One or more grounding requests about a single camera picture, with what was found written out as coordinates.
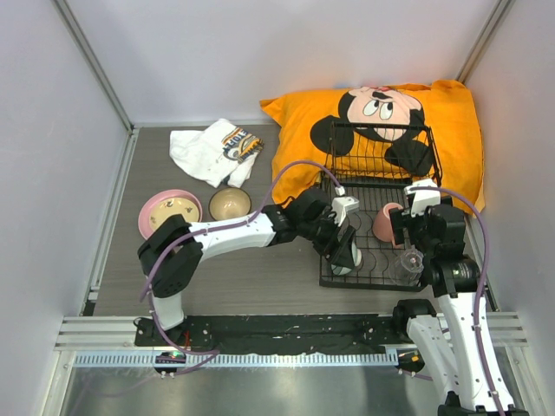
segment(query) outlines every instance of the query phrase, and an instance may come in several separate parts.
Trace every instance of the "pillow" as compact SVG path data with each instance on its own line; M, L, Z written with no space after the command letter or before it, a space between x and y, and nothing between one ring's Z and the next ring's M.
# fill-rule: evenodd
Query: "pillow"
M332 167L330 142L335 155L342 156L333 166L341 173L425 177L434 170L434 152L422 132L429 126L441 163L441 185L461 193L479 210L484 207L480 127L472 95L457 81L305 91L260 101L260 107L282 127L272 161L274 178L294 160L309 159ZM343 127L341 134L331 134L332 126L342 122L409 128ZM288 197L296 198L316 183L318 174L314 166L292 167L274 188L274 201L280 204Z

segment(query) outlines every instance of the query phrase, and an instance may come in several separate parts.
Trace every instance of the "dish rack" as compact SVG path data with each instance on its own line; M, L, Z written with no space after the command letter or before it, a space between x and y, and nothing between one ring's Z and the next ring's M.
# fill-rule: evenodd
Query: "dish rack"
M412 160L403 160L399 157L393 160L397 165L412 166L421 170L421 164L431 165L427 174L415 176L406 169L384 163L384 151L390 146L389 143L368 140L365 137L356 137L354 145L348 155L342 156L336 150L336 145L342 145L341 140L349 140L353 132L365 129L382 129L380 133L390 134L390 137L398 137L410 130L410 134L426 146L428 150L420 152L419 156ZM341 122L332 125L330 131L330 150L326 160L326 166L336 175L344 186L346 194L357 198L360 202L358 212L348 215L343 222L343 229L352 225L356 229L356 247L361 250L362 263L357 269L350 273L338 276L334 275L331 267L324 258L320 259L320 285L331 288L352 289L378 289L378 290L401 290L418 292L423 287L418 283L415 286L401 286L389 279L389 267L393 266L394 260L411 244L405 231L405 242L401 248L394 248L391 243L384 243L374 237L372 224L379 210L389 202L396 202L408 207L407 200L403 195L403 188L410 185L415 179L431 178L441 185L441 163L434 143L434 136L430 127L414 127L406 125L383 125L367 123ZM321 187L330 195L332 200L336 194L333 184L327 177L323 177Z

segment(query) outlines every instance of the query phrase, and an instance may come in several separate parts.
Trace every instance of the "white wall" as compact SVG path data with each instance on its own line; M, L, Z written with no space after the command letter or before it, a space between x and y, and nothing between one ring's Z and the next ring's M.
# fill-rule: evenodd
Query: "white wall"
M69 0L134 122L262 119L296 90L457 75L493 0Z
M486 152L489 273L517 310L555 409L555 3L515 2L468 86Z
M0 407L36 414L126 134L54 7L0 5Z

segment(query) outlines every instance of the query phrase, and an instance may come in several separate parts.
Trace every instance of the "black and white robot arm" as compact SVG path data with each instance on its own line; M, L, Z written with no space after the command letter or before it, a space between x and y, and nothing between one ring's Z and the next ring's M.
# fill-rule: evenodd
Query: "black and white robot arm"
M344 219L358 211L353 197L329 196L317 188L304 191L286 207L267 205L252 221L254 214L243 218L211 223L187 224L180 215L169 218L140 248L139 259L148 275L162 251L176 238L198 231L173 250L160 264L152 281L153 306L164 330L181 324L185 318L181 293L189 284L197 266L220 254L250 247L268 247L293 241L297 236L313 243L336 274L344 274L361 262L361 253L354 243L355 230L342 230ZM226 226L244 224L235 228ZM219 228L220 231L202 232Z
M483 353L494 383L491 391L477 344L474 305L480 269L463 254L465 222L462 210L441 199L438 191L413 191L414 187L437 187L430 179L405 189L410 207L390 212L396 239L408 230L411 243L424 254L421 284L431 285L451 335L452 347L427 300L399 301L394 310L396 328L418 347L435 388L445 404L440 416L500 414L495 397L507 416L528 415L517 410L506 388L493 351L486 319L486 298L479 303Z

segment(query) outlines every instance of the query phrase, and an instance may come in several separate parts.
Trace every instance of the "brown bowl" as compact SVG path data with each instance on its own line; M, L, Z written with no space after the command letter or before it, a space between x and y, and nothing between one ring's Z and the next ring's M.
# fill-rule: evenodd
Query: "brown bowl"
M209 211L216 221L243 217L251 212L251 197L239 188L225 188L214 193Z

